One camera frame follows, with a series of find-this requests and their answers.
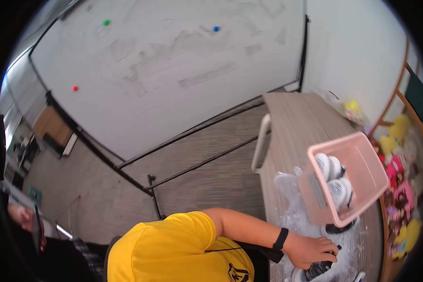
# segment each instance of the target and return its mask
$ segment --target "carpet floor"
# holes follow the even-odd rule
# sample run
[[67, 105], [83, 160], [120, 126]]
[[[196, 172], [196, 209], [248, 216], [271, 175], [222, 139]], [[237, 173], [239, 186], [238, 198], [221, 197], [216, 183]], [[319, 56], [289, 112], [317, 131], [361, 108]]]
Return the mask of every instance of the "carpet floor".
[[[157, 180], [170, 177], [257, 136], [267, 112], [266, 105], [261, 105], [239, 113], [136, 161], [124, 171], [144, 186], [147, 174]], [[223, 207], [265, 219], [260, 178], [250, 168], [255, 143], [155, 188], [161, 213]], [[108, 243], [137, 223], [157, 220], [151, 197], [116, 174], [79, 140], [68, 158], [58, 159], [50, 150], [43, 150], [25, 177], [24, 193], [30, 185], [42, 192], [45, 217], [65, 228], [72, 204], [73, 234], [84, 241]]]

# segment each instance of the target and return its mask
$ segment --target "plaid clothing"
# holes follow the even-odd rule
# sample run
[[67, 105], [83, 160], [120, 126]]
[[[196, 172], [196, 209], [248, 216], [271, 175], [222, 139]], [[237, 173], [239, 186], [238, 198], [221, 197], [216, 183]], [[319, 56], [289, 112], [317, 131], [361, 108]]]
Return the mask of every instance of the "plaid clothing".
[[83, 242], [80, 238], [74, 237], [72, 239], [72, 242], [73, 242], [73, 245], [75, 246], [75, 249], [77, 249], [80, 253], [82, 253], [83, 257], [86, 259], [86, 262], [88, 263], [88, 267], [92, 275], [94, 275], [94, 277], [98, 281], [101, 281], [103, 279], [102, 278], [103, 260], [101, 260], [101, 258], [98, 255], [90, 251], [86, 243]]

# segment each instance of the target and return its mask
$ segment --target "pink basket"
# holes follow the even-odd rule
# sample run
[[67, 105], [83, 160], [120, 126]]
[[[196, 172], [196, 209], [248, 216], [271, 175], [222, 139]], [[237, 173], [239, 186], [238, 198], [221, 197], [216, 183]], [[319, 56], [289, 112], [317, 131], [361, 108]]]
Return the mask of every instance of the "pink basket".
[[[350, 208], [337, 213], [315, 155], [335, 156], [346, 166], [345, 178], [352, 185], [354, 195]], [[384, 166], [368, 138], [362, 132], [310, 146], [309, 161], [299, 178], [298, 186], [312, 225], [333, 223], [344, 227], [370, 207], [388, 188]]]

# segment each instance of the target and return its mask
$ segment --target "yellow t-shirt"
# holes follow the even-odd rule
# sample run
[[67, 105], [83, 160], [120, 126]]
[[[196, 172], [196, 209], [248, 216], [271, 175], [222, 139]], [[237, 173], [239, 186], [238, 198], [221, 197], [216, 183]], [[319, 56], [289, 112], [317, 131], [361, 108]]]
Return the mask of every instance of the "yellow t-shirt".
[[136, 224], [108, 255], [108, 282], [251, 282], [254, 266], [234, 241], [216, 238], [212, 219], [200, 211]]

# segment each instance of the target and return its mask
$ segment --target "black wristband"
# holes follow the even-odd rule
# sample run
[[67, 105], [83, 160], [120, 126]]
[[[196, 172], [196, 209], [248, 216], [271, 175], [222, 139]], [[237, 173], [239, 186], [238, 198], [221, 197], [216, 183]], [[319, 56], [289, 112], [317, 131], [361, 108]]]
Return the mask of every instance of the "black wristband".
[[284, 247], [285, 240], [287, 239], [287, 236], [288, 236], [288, 229], [282, 227], [281, 233], [279, 233], [279, 237], [277, 237], [277, 240], [272, 246], [272, 248], [276, 251], [282, 250]]

